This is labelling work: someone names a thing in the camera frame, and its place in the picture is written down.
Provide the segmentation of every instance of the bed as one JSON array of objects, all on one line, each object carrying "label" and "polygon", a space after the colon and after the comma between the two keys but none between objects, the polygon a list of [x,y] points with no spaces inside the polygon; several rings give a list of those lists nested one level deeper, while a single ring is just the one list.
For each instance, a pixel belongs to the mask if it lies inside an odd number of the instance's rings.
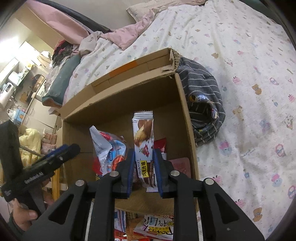
[{"label": "bed", "polygon": [[159,13],[125,51],[99,38],[73,72],[64,103],[111,70],[165,47],[203,65],[222,95],[220,132],[197,147],[201,179],[214,178],[267,238],[296,192],[296,52],[265,15],[238,0],[208,0]]}]

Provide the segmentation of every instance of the human hand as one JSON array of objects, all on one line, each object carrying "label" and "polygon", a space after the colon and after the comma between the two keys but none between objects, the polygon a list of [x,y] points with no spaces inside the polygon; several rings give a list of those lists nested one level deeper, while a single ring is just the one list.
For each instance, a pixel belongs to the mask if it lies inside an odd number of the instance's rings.
[{"label": "human hand", "polygon": [[14,199],[13,202],[12,216],[16,225],[18,225],[24,231],[27,231],[32,225],[31,221],[37,219],[38,217],[34,210],[23,208],[17,199]]}]

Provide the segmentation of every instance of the gray striped cloth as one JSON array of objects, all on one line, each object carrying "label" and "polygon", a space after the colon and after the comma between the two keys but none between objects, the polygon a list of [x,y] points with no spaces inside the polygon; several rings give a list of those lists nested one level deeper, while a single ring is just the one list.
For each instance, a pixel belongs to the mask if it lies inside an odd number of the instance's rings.
[{"label": "gray striped cloth", "polygon": [[202,65],[184,57],[177,73],[187,99],[195,143],[202,145],[217,136],[225,119],[217,81]]}]

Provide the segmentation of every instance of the red package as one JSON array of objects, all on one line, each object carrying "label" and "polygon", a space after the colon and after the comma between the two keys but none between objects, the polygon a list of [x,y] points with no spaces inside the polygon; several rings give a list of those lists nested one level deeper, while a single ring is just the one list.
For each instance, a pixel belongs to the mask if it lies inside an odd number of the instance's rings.
[{"label": "red package", "polygon": [[154,141],[154,149],[160,149],[163,159],[164,160],[167,159],[167,156],[166,156],[166,138]]},{"label": "red package", "polygon": [[178,159],[169,160],[175,170],[186,174],[189,178],[191,178],[191,170],[190,170],[190,162],[187,157],[182,157]]},{"label": "red package", "polygon": [[127,235],[119,230],[114,229],[114,239],[120,241],[127,241]]}]

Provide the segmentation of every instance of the box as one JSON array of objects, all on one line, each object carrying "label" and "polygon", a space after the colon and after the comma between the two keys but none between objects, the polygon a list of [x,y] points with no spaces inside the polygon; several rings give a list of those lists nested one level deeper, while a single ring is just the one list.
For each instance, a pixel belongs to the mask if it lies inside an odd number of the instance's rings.
[{"label": "box", "polygon": [[[98,79],[62,107],[70,108],[62,110],[64,114],[69,112],[62,124],[62,142],[77,143],[81,148],[76,158],[65,163],[68,185],[80,178],[95,180],[89,128],[95,125],[98,130],[122,135],[133,147],[132,117],[135,111],[141,110],[153,110],[155,140],[166,137],[167,159],[189,158],[191,176],[199,178],[187,102],[180,77],[175,73],[179,58],[177,52],[168,48],[144,56],[134,64],[128,63],[109,73],[113,77]],[[110,85],[108,88],[96,88],[106,81]],[[128,212],[161,215],[172,214],[173,203],[173,199],[161,199],[158,193],[146,193],[142,188],[132,192],[128,200],[117,199],[115,207]]]}]

